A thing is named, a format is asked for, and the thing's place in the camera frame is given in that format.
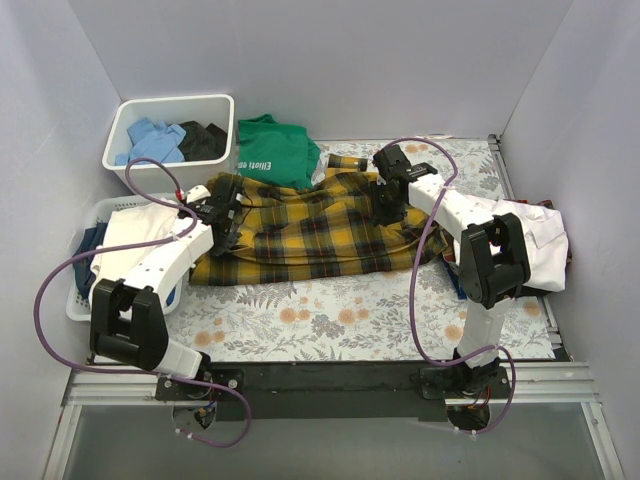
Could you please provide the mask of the yellow plaid long sleeve shirt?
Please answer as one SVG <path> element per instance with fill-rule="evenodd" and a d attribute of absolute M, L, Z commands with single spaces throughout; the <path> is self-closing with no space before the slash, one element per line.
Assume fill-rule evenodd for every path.
<path fill-rule="evenodd" d="M 375 225 L 370 183 L 376 175 L 367 166 L 362 158 L 330 155 L 325 179 L 300 191 L 231 173 L 212 177 L 207 187 L 233 180 L 244 189 L 240 238 L 224 255 L 203 255 L 191 284 L 271 284 L 411 268 L 428 217 L 409 207 L 401 222 Z M 433 224 L 420 264 L 449 245 Z"/>

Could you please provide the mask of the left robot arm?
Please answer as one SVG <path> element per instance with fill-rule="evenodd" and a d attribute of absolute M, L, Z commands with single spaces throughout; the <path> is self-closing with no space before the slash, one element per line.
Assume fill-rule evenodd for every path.
<path fill-rule="evenodd" d="M 91 352 L 148 372 L 178 378 L 178 387 L 193 400 L 213 386 L 204 369 L 209 357 L 170 338 L 165 321 L 167 299 L 202 255 L 228 251 L 237 239 L 244 189 L 225 180 L 220 186 L 192 188 L 184 202 L 164 200 L 170 229 L 161 245 L 117 276 L 103 276 L 90 296 Z"/>

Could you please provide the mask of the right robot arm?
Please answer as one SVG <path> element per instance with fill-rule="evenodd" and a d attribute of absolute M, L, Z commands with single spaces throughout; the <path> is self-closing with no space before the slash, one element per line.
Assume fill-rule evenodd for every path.
<path fill-rule="evenodd" d="M 485 366 L 499 360 L 506 349 L 500 337 L 507 311 L 530 279 L 531 271 L 519 218 L 507 213 L 495 215 L 454 189 L 458 168 L 453 157 L 440 145 L 428 140 L 450 162 L 452 173 L 443 178 L 427 163 L 412 164 L 393 141 L 373 157 L 377 169 L 372 184 L 374 209 L 399 217 L 399 208 L 408 205 L 428 215 L 419 240 L 409 287 L 409 320 L 416 349 L 430 365 L 457 367 L 452 373 L 454 389 L 464 397 L 475 397 L 489 384 Z M 417 271 L 426 237 L 437 223 L 459 245 L 458 279 L 467 296 L 466 320 L 461 340 L 448 361 L 429 357 L 417 333 L 415 289 Z"/>

